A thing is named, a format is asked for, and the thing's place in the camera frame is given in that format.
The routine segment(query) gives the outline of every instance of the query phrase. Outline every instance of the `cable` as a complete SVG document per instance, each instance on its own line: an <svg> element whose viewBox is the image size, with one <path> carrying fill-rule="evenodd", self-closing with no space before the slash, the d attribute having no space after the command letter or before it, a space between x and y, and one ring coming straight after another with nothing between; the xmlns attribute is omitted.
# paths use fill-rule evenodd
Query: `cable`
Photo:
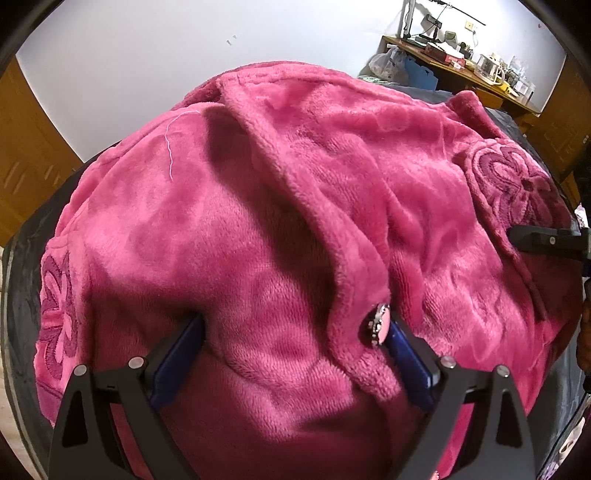
<svg viewBox="0 0 591 480"><path fill-rule="evenodd" d="M439 20L439 17L443 14L443 12L450 7L451 5L447 4L445 7L443 7L443 10L441 10L439 12L439 15L437 16L437 18L435 19L436 21ZM432 27L429 27L428 29L426 29L425 31L421 32L421 33L417 33L416 35L413 35L413 37L416 37L417 35L423 35L424 33L427 33L429 30L431 30L435 25L433 25Z"/></svg>
<svg viewBox="0 0 591 480"><path fill-rule="evenodd" d="M406 18L404 19L404 29L403 29L403 31L404 31L404 37L405 38L410 36L410 29L411 29L411 26L413 24L413 13L414 13L415 6L416 6L416 1L415 0L409 0Z"/></svg>

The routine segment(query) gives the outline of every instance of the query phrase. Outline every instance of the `plastic bag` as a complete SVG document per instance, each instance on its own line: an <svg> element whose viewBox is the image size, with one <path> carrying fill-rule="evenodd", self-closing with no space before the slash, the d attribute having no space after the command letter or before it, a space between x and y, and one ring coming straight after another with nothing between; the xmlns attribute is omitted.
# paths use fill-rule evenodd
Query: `plastic bag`
<svg viewBox="0 0 591 480"><path fill-rule="evenodd" d="M408 73L404 68L406 53L392 46L387 53L378 53L369 61L369 69L382 80L408 85Z"/></svg>

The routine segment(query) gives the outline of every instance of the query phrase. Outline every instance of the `desk clutter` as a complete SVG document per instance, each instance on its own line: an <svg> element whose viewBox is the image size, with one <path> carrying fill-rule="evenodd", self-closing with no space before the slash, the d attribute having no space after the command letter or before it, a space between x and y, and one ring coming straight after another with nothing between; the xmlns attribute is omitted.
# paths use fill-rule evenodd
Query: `desk clutter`
<svg viewBox="0 0 591 480"><path fill-rule="evenodd" d="M425 90L437 88L438 79L431 69L417 64L414 57L397 46L389 47L387 53L378 53L369 62L369 69L379 80Z"/></svg>
<svg viewBox="0 0 591 480"><path fill-rule="evenodd" d="M384 36L385 53L375 55L368 64L374 80L452 93L472 90L482 105L504 110L518 124L526 116L541 113L531 103L535 85L526 80L525 67L517 58L507 65L494 53L475 56L453 35L448 36L449 42L428 41L421 46L408 39Z"/></svg>

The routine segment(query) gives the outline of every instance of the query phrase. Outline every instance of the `metal screw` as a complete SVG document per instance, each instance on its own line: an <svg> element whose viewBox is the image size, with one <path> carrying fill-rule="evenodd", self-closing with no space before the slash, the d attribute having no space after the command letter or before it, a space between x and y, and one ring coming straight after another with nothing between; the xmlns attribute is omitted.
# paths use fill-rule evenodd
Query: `metal screw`
<svg viewBox="0 0 591 480"><path fill-rule="evenodd" d="M129 365L129 368L136 370L144 366L144 359L140 356L135 356L127 364Z"/></svg>
<svg viewBox="0 0 591 480"><path fill-rule="evenodd" d="M74 369L74 375L77 377L81 377L82 375L84 375L86 372L88 372L88 369L86 368L86 365L78 365L75 369Z"/></svg>
<svg viewBox="0 0 591 480"><path fill-rule="evenodd" d="M441 357L441 364L445 367L445 368L455 368L457 365L456 359L453 358L452 356L449 355L445 355Z"/></svg>
<svg viewBox="0 0 591 480"><path fill-rule="evenodd" d="M496 367L496 372L504 378L507 378L511 374L511 370L509 370L509 367L506 367L505 365L499 365Z"/></svg>

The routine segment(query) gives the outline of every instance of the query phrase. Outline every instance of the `pink fleece fabric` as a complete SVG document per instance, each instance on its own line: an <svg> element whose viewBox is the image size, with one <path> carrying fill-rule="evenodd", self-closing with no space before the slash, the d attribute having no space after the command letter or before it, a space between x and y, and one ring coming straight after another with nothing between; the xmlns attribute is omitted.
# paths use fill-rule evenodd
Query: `pink fleece fabric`
<svg viewBox="0 0 591 480"><path fill-rule="evenodd" d="M472 92L428 105L307 64L226 72L103 153L64 208L41 409L55 421L77 364L121 367L201 312L206 345L162 412L201 478L381 479L422 417L366 340L378 303L463 366L508 365L528 411L573 334L580 266L514 250L517 223L570 215Z"/></svg>

